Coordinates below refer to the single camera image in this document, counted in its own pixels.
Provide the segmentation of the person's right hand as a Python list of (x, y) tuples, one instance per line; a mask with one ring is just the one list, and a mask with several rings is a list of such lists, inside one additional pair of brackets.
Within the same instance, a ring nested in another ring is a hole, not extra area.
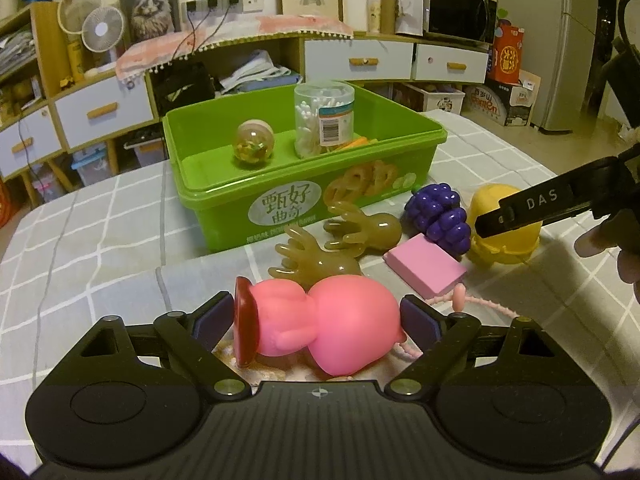
[(620, 279), (634, 286), (634, 296), (639, 299), (639, 221), (630, 209), (612, 214), (598, 226), (582, 234), (574, 243), (575, 252), (588, 258), (618, 247), (617, 272)]

